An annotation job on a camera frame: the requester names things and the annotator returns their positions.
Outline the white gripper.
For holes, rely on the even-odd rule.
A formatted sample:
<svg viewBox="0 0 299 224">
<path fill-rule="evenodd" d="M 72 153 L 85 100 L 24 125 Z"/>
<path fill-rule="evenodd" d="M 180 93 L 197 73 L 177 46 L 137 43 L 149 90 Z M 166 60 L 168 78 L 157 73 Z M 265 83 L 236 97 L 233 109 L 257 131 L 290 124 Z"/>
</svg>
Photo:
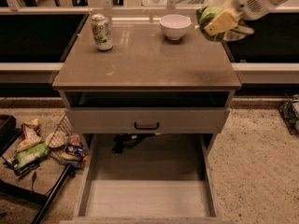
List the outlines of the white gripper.
<svg viewBox="0 0 299 224">
<path fill-rule="evenodd" d="M 229 31 L 239 20 L 255 21 L 268 14 L 274 4 L 271 0 L 230 0 L 229 8 L 218 14 L 204 30 L 211 36 Z"/>
</svg>

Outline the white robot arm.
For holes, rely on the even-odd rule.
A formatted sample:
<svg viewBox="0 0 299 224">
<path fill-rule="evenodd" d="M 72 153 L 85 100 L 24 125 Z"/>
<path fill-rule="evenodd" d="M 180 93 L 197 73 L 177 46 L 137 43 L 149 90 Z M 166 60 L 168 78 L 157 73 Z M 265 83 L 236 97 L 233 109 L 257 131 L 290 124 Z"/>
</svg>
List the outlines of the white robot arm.
<svg viewBox="0 0 299 224">
<path fill-rule="evenodd" d="M 211 36 L 231 30 L 252 34 L 253 29 L 245 26 L 242 21 L 256 21 L 286 1 L 227 0 L 216 17 L 204 26 L 204 31 Z"/>
</svg>

